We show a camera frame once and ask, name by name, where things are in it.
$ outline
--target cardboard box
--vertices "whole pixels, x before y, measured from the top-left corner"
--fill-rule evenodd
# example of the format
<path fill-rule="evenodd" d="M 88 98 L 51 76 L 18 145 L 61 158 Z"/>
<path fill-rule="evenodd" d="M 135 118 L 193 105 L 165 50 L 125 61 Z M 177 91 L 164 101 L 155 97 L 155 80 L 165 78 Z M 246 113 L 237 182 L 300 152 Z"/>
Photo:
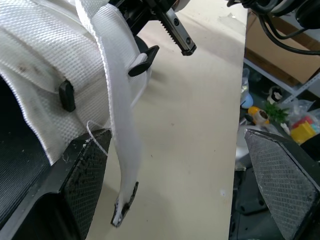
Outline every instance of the cardboard box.
<path fill-rule="evenodd" d="M 275 17 L 274 26 L 287 35 L 297 29 Z M 292 39 L 282 40 L 286 45 L 302 50 L 320 50 L 320 43 L 302 33 Z M 264 33 L 259 19 L 250 13 L 246 34 L 246 57 L 279 80 L 294 86 L 306 83 L 320 68 L 320 56 L 302 55 L 275 45 Z"/>

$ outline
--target yellow object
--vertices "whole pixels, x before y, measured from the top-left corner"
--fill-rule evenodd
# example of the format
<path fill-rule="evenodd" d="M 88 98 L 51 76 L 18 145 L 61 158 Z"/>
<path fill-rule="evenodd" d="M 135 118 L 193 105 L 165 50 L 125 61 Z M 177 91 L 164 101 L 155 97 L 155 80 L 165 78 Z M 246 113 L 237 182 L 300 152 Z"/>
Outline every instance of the yellow object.
<path fill-rule="evenodd" d="M 316 135 L 316 132 L 307 121 L 291 130 L 291 137 L 298 144 L 303 144 L 314 135 Z"/>
<path fill-rule="evenodd" d="M 259 110 L 260 110 L 260 108 L 258 108 L 258 107 L 256 107 L 256 106 L 251 106 L 251 107 L 249 107 L 249 109 L 248 109 L 248 114 L 249 114 L 251 117 L 253 117 Z M 269 123 L 270 123 L 269 119 L 267 119 L 264 123 L 265 123 L 265 124 L 269 124 Z"/>
<path fill-rule="evenodd" d="M 251 106 L 248 109 L 248 114 L 253 117 L 259 110 L 260 110 L 260 108 L 258 108 L 256 106 Z"/>

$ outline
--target white string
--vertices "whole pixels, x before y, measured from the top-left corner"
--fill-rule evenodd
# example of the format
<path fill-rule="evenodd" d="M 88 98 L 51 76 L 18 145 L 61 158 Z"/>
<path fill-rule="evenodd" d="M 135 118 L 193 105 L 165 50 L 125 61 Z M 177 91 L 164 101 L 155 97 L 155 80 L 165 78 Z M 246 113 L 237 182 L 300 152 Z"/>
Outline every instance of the white string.
<path fill-rule="evenodd" d="M 89 120 L 87 123 L 86 123 L 86 130 L 88 131 L 88 134 L 90 135 L 90 137 L 92 138 L 92 140 L 94 141 L 94 143 L 99 147 L 99 149 L 108 157 L 108 153 L 107 151 L 100 145 L 100 143 L 96 140 L 96 138 L 94 137 L 94 135 L 92 134 L 90 128 L 89 128 L 89 123 L 92 123 L 96 126 L 98 126 L 99 128 L 103 129 L 104 127 L 101 126 L 100 124 L 92 121 L 92 120 Z"/>

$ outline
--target green plant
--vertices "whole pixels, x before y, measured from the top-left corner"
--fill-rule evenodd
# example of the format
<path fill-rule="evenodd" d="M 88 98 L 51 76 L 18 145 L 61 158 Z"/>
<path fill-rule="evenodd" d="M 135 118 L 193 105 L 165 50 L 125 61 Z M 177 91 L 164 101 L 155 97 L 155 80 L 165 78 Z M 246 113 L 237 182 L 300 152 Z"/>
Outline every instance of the green plant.
<path fill-rule="evenodd" d="M 279 108 L 276 103 L 271 104 L 270 102 L 265 103 L 265 112 L 268 114 L 270 120 L 273 120 L 279 124 L 282 124 L 286 121 L 286 118 L 288 114 L 286 111 L 288 111 L 289 108 L 281 109 Z"/>

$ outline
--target black cable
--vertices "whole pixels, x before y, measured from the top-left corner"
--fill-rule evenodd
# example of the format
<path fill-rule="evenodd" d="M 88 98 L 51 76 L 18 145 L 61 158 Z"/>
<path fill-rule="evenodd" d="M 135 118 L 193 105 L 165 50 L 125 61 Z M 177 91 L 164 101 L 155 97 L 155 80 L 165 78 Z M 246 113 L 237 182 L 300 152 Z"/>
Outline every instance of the black cable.
<path fill-rule="evenodd" d="M 290 39 L 290 38 L 293 38 L 305 31 L 307 31 L 308 29 L 307 28 L 303 28 L 303 29 L 300 29 L 298 31 L 295 31 L 293 33 L 290 33 L 286 36 L 282 36 L 280 35 L 280 33 L 277 31 L 277 29 L 275 28 L 274 24 L 272 23 L 270 17 L 268 15 L 264 15 L 263 16 L 264 20 L 266 21 L 266 23 L 269 25 L 271 31 L 273 32 L 273 34 L 278 38 L 278 39 L 281 39 L 281 40 L 286 40 L 286 39 Z"/>
<path fill-rule="evenodd" d="M 257 12 L 258 14 L 268 14 L 278 5 L 279 0 L 270 0 L 270 2 L 266 6 L 261 6 L 256 0 L 250 8 Z"/>
<path fill-rule="evenodd" d="M 278 41 L 273 35 L 272 33 L 269 31 L 269 29 L 267 28 L 267 25 L 265 23 L 265 19 L 262 15 L 258 15 L 260 24 L 262 26 L 262 29 L 264 31 L 264 33 L 267 35 L 267 37 L 276 45 L 278 45 L 280 48 L 283 48 L 289 52 L 293 52 L 296 54 L 303 54 L 303 55 L 320 55 L 320 51 L 308 51 L 308 50 L 302 50 L 302 49 L 297 49 L 288 45 L 285 45 L 284 43 Z"/>

